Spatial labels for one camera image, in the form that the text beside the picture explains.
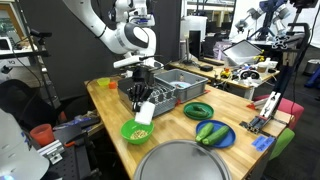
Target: black chair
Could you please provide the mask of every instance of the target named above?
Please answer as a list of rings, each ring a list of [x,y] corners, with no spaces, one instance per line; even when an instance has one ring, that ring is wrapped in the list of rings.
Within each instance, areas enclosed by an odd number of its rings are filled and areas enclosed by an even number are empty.
[[[16,79],[0,84],[0,108],[12,114],[27,131],[46,123],[55,126],[58,120],[55,109],[42,100],[36,91]]]

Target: orange object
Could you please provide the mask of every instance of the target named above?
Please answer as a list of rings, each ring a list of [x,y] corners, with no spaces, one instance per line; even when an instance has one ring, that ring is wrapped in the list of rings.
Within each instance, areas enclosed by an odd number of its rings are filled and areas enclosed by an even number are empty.
[[[52,127],[50,124],[42,124],[33,128],[30,135],[35,139],[40,146],[44,147],[54,141]]]
[[[116,89],[117,88],[117,83],[116,82],[110,82],[109,83],[109,88],[110,89]]]

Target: food in bowl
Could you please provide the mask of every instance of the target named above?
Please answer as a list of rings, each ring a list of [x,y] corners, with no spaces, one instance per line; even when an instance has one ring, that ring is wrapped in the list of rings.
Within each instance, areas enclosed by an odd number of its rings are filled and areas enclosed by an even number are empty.
[[[140,138],[144,138],[148,135],[148,132],[145,130],[136,130],[135,132],[132,133],[132,135],[130,136],[130,139],[140,139]]]

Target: floor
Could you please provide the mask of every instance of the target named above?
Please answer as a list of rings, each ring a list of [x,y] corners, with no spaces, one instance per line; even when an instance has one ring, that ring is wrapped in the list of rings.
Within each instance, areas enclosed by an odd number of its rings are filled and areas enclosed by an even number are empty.
[[[310,59],[320,59],[319,49],[308,49],[296,74],[295,83],[293,76],[284,94],[287,99],[295,99],[305,111],[294,129],[296,136],[293,141],[279,157],[268,163],[265,175],[269,180],[320,180],[320,101],[315,100],[320,91],[316,88],[305,88],[304,84],[309,77],[302,75]],[[256,90],[255,96],[270,94],[271,90],[271,85],[264,84]],[[239,96],[244,93],[235,88],[230,91]],[[107,135],[94,141],[99,168],[103,172],[101,179],[128,179]]]

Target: green bowl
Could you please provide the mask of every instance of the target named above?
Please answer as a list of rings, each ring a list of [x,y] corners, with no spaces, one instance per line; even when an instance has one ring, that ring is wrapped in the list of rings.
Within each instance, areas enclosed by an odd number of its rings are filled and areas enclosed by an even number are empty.
[[[151,136],[154,129],[154,124],[151,122],[150,125],[143,125],[136,123],[134,119],[130,119],[126,123],[124,123],[121,127],[121,135],[124,139],[126,139],[131,144],[143,144],[145,143]],[[130,136],[137,130],[144,130],[148,132],[148,135],[139,138],[139,139],[131,139]]]

